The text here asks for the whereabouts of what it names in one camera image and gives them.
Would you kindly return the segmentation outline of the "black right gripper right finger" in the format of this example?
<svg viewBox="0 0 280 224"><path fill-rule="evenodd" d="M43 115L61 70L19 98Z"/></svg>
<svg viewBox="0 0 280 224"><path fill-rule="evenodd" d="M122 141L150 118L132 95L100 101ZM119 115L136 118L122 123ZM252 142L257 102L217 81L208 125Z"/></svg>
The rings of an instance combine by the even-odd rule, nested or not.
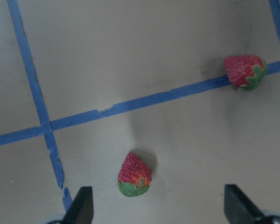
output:
<svg viewBox="0 0 280 224"><path fill-rule="evenodd" d="M224 186L224 214L230 224L266 224L266 216L236 185Z"/></svg>

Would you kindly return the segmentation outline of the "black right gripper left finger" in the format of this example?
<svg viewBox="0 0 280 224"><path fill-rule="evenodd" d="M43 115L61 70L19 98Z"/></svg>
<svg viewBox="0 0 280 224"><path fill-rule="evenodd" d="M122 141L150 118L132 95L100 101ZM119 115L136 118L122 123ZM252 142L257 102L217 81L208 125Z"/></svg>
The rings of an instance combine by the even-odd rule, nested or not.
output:
<svg viewBox="0 0 280 224"><path fill-rule="evenodd" d="M62 224L91 224L94 216L92 186L81 187L73 200L65 188L63 205L66 213Z"/></svg>

